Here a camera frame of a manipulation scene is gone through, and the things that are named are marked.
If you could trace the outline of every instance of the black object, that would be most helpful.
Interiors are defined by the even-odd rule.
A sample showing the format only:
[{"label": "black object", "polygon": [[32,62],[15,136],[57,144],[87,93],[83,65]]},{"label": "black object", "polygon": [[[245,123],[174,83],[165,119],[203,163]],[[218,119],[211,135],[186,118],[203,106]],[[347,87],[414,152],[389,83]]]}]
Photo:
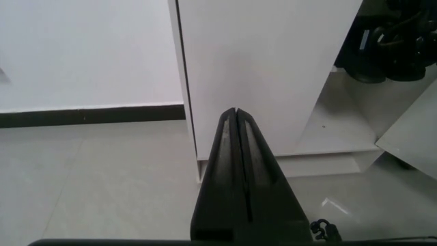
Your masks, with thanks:
[{"label": "black object", "polygon": [[309,222],[251,115],[220,117],[192,241],[311,242]]},{"label": "black object", "polygon": [[357,16],[335,65],[357,81],[417,81],[437,62],[437,1],[388,0],[391,13]]},{"label": "black object", "polygon": [[[320,226],[322,223],[326,224],[324,229]],[[314,221],[313,223],[311,223],[310,229],[314,234],[319,233],[317,236],[315,236],[315,239],[317,240],[324,239],[327,242],[341,241],[341,236],[337,229],[337,226],[329,223],[325,219],[319,219],[318,221]]]},{"label": "black object", "polygon": [[185,120],[184,105],[0,113],[0,128]]}]

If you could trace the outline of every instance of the tile grout line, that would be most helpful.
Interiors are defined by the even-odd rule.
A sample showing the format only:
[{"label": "tile grout line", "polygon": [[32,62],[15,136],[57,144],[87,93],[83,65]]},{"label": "tile grout line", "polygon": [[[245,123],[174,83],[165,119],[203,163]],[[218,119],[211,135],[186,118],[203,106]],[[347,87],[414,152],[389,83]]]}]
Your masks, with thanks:
[{"label": "tile grout line", "polygon": [[69,177],[70,177],[71,171],[73,170],[74,164],[76,163],[76,157],[77,157],[77,154],[78,154],[79,151],[81,150],[81,148],[82,148],[82,144],[83,144],[84,141],[85,141],[85,136],[82,138],[82,141],[81,141],[81,143],[79,144],[79,146],[78,146],[78,148],[77,148],[76,154],[74,154],[74,157],[73,157],[73,160],[72,160],[73,164],[72,164],[70,170],[68,170],[68,174],[67,174],[67,177],[66,177],[66,181],[65,181],[64,184],[62,185],[61,192],[59,192],[59,195],[58,195],[58,197],[57,197],[57,199],[56,199],[55,206],[53,207],[52,213],[50,214],[50,217],[48,218],[48,221],[47,221],[46,227],[45,227],[44,231],[42,232],[41,239],[43,239],[43,238],[44,238],[44,235],[47,233],[48,225],[50,224],[50,221],[52,220],[52,217],[53,217],[53,215],[55,214],[55,210],[56,210],[57,204],[59,203],[59,199],[61,198],[62,193],[64,192],[64,188],[65,188],[66,185],[67,185],[67,181],[68,181],[68,179],[69,179]]}]

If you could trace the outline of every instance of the white cabinet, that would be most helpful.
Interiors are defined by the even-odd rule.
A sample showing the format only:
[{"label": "white cabinet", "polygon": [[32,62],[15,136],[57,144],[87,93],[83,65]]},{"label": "white cabinet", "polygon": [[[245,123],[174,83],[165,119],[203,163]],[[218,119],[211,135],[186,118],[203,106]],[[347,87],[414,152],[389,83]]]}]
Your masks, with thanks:
[{"label": "white cabinet", "polygon": [[432,83],[376,142],[387,152],[437,179],[437,83]]},{"label": "white cabinet", "polygon": [[179,1],[173,33],[182,37],[175,38],[176,50],[184,51],[178,62],[187,78],[182,87],[200,177],[219,117],[230,107],[255,118],[288,177],[363,172],[383,153],[378,138],[437,78],[437,69],[422,81],[367,85],[333,68],[360,5]]}]

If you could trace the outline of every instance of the white wall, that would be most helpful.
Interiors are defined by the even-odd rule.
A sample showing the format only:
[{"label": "white wall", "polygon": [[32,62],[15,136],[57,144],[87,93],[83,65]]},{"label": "white wall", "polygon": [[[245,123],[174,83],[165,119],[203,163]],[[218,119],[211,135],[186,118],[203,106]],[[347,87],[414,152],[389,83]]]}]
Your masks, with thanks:
[{"label": "white wall", "polygon": [[0,0],[0,112],[182,104],[167,1]]}]

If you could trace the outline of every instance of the white panel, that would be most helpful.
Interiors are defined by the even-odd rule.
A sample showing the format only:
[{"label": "white panel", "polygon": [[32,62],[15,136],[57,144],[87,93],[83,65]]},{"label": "white panel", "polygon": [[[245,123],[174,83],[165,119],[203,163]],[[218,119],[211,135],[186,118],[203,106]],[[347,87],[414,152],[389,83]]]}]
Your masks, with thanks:
[{"label": "white panel", "polygon": [[179,20],[178,20],[178,10],[176,6],[176,0],[168,0],[169,3],[169,12],[170,12],[170,21],[171,28],[173,31],[173,40],[175,43],[175,53],[176,59],[178,61],[178,72],[179,72],[179,80],[180,87],[182,89],[182,97],[184,99],[184,110],[185,110],[185,118],[188,127],[188,134],[190,135],[190,140],[193,145],[193,150],[196,151],[195,142],[194,142],[194,130],[191,119],[191,108],[190,108],[190,97],[188,95],[188,87],[186,84],[185,78],[185,64],[184,64],[184,54],[182,52],[182,44],[181,44],[181,33],[179,30]]},{"label": "white panel", "polygon": [[375,133],[342,82],[341,74],[329,75],[302,139],[292,154],[379,150],[375,145]]},{"label": "white panel", "polygon": [[166,1],[0,0],[0,112],[182,104]]},{"label": "white panel", "polygon": [[437,83],[434,81],[376,142],[387,152],[437,178]]},{"label": "white panel", "polygon": [[344,76],[350,96],[375,134],[381,137],[437,78],[437,67],[428,67],[425,78],[414,82],[387,79],[384,83],[369,85],[352,79],[346,73]]},{"label": "white panel", "polygon": [[197,154],[230,107],[255,118],[275,155],[292,152],[360,4],[180,1]]}]

